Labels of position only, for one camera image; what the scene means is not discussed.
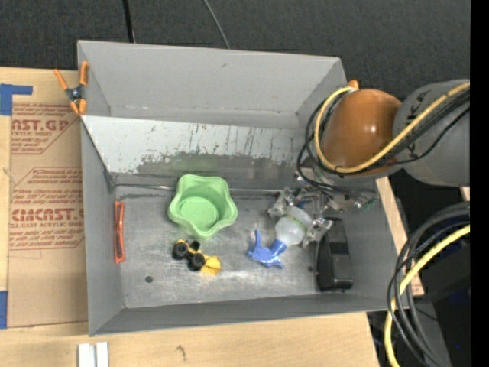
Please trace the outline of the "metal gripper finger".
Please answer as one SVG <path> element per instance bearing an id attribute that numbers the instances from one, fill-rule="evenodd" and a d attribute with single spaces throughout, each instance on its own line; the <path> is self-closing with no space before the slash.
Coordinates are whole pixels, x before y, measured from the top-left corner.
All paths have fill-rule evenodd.
<path id="1" fill-rule="evenodd" d="M 292 207 L 302 209 L 302 200 L 299 198 L 301 189 L 284 188 L 275 194 L 274 204 L 267 210 L 270 218 L 280 218 L 286 215 Z"/>
<path id="2" fill-rule="evenodd" d="M 332 228 L 333 220 L 319 217 L 313 220 L 311 226 L 306 229 L 302 239 L 302 247 L 306 248 L 311 244 L 319 243 L 322 237 Z"/>

